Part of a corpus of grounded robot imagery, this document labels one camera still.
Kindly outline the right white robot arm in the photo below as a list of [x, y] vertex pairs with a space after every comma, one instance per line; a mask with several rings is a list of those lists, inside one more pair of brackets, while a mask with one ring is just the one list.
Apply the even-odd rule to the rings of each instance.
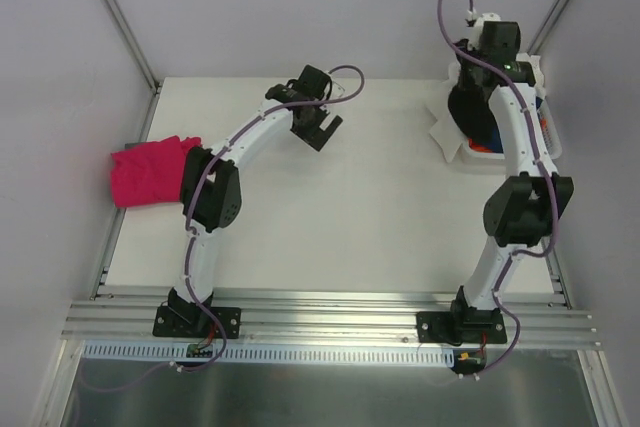
[[517, 58], [518, 24], [469, 11], [467, 27], [467, 38], [454, 45], [459, 74], [447, 107], [467, 138], [483, 145], [500, 143], [506, 177], [485, 204], [487, 242], [451, 304], [447, 329], [458, 343], [481, 334], [503, 343], [499, 294], [523, 257], [547, 254], [535, 248], [557, 233], [574, 184], [558, 173], [546, 148], [534, 71]]

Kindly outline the black t shirt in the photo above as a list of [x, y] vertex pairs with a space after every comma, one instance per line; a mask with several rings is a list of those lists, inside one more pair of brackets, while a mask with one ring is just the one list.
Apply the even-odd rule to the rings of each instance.
[[448, 108], [462, 133], [478, 144], [490, 135], [493, 126], [497, 126], [480, 90], [455, 85], [449, 94]]

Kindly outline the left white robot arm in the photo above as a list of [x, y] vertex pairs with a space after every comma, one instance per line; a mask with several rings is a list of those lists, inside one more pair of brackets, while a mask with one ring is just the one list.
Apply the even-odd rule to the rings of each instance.
[[221, 233], [242, 207], [240, 175], [277, 136], [290, 132], [321, 151], [342, 123], [329, 116], [334, 82], [329, 72], [311, 65], [296, 79], [271, 87], [259, 111], [235, 133], [210, 148], [193, 147], [186, 156], [180, 187], [185, 230], [189, 235], [185, 266], [168, 294], [167, 306], [188, 335], [203, 333], [210, 322], [214, 264]]

